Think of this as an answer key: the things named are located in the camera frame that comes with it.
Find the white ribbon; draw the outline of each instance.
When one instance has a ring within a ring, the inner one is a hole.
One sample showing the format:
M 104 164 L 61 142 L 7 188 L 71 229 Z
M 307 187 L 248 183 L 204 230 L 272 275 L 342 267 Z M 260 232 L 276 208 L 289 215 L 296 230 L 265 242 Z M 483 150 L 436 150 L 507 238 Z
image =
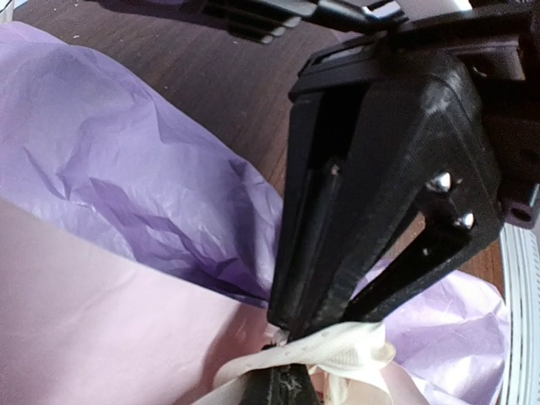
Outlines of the white ribbon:
M 429 405 L 411 377 L 397 364 L 391 364 L 396 350 L 386 341 L 382 323 L 339 323 L 283 343 L 225 364 L 215 376 L 214 391 L 195 405 L 238 405 L 246 389 L 246 373 L 291 364 L 308 366 L 325 405 Z M 388 365 L 383 377 L 381 369 Z M 392 387 L 399 387 L 397 396 Z M 408 401 L 395 401 L 396 397 Z

